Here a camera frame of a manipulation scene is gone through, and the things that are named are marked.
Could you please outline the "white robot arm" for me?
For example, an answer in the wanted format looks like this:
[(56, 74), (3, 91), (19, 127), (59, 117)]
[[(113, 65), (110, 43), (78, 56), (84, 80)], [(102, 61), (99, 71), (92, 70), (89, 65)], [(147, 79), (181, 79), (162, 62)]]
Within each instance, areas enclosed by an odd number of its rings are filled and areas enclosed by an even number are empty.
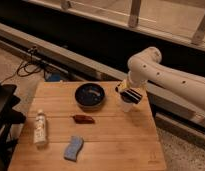
[(134, 54), (127, 62), (127, 77), (115, 90), (121, 94), (150, 80), (205, 111), (205, 77), (163, 66), (161, 60), (162, 54), (156, 47)]

